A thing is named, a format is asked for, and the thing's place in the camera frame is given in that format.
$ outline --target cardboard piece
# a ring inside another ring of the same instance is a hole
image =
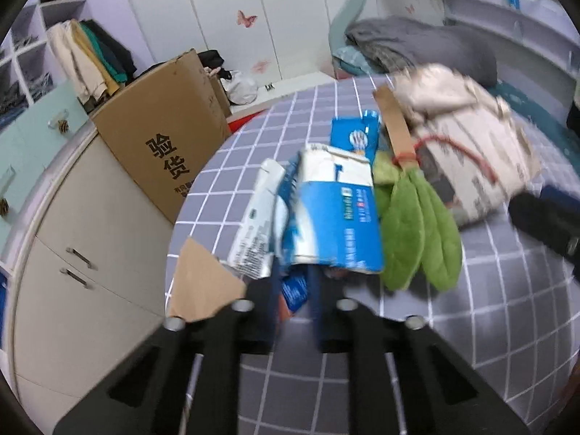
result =
[[[230,100],[225,93],[225,89],[221,84],[221,81],[217,75],[212,75],[210,77],[210,83],[212,84],[212,88],[214,89],[214,93],[217,98],[217,102],[221,107],[221,111],[225,117],[231,116],[231,109],[230,109]]]
[[[171,222],[197,174],[231,135],[195,51],[139,77],[91,118],[119,163]]]
[[[415,144],[413,138],[407,127],[407,122],[402,115],[401,106],[399,106],[393,92],[387,85],[383,85],[374,91],[373,96],[381,112],[383,124],[389,133],[389,139],[395,157],[401,154],[414,154]],[[419,165],[414,160],[401,160],[400,164],[403,170]]]
[[[246,285],[202,245],[188,237],[179,253],[167,315],[187,322],[207,319],[243,298]]]

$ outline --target green felt leaf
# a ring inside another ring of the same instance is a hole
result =
[[[389,210],[392,194],[393,194],[393,185],[375,186],[376,213],[379,216],[379,221]]]
[[[385,151],[379,150],[372,164],[372,181],[375,185],[392,185],[401,176],[401,170],[393,165],[391,157]]]
[[[439,291],[456,286],[462,267],[461,237],[453,215],[419,170],[410,174],[423,212],[425,247],[421,266]]]
[[[407,289],[423,256],[425,230],[417,189],[404,172],[393,187],[381,221],[385,269],[381,279],[390,290]]]

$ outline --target white plastic bag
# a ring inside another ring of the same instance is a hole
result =
[[[233,104],[249,104],[257,98],[257,83],[242,72],[232,71],[231,80],[221,80],[228,99]]]

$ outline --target beige bag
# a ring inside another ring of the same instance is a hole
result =
[[[471,78],[426,65],[396,74],[394,85],[415,141],[431,139],[417,148],[421,169],[457,224],[485,217],[539,173],[506,101]]]

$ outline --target silver screw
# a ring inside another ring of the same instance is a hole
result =
[[[425,327],[425,320],[419,315],[410,315],[405,320],[405,326],[412,331],[418,331]]]
[[[339,299],[336,302],[336,308],[344,312],[354,311],[358,306],[359,303],[352,299]]]
[[[171,332],[178,332],[185,327],[185,321],[179,317],[166,317],[163,327]]]
[[[249,299],[237,299],[232,302],[231,308],[236,312],[250,312],[253,309],[253,302]]]

